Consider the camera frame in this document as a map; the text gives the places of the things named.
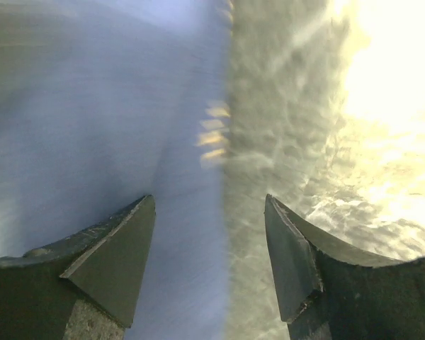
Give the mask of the blue pillowcase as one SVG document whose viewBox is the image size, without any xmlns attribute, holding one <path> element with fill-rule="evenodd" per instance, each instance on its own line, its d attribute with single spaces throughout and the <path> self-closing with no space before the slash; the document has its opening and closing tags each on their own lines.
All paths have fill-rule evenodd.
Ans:
<svg viewBox="0 0 425 340">
<path fill-rule="evenodd" d="M 0 1 L 0 257 L 142 196 L 156 223 L 127 339 L 223 339 L 228 1 Z"/>
</svg>

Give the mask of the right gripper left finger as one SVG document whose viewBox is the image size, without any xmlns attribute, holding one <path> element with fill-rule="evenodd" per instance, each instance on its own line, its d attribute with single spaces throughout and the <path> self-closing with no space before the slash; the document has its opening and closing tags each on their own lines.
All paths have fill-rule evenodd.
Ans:
<svg viewBox="0 0 425 340">
<path fill-rule="evenodd" d="M 0 258 L 0 339 L 122 339 L 152 240 L 145 196 L 22 257 Z"/>
</svg>

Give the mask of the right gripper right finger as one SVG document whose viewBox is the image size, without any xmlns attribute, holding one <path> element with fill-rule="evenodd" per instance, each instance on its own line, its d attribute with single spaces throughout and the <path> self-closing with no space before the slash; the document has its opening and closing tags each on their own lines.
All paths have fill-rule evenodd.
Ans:
<svg viewBox="0 0 425 340">
<path fill-rule="evenodd" d="M 425 257 L 400 261 L 359 249 L 272 195 L 264 217 L 291 339 L 425 339 Z"/>
</svg>

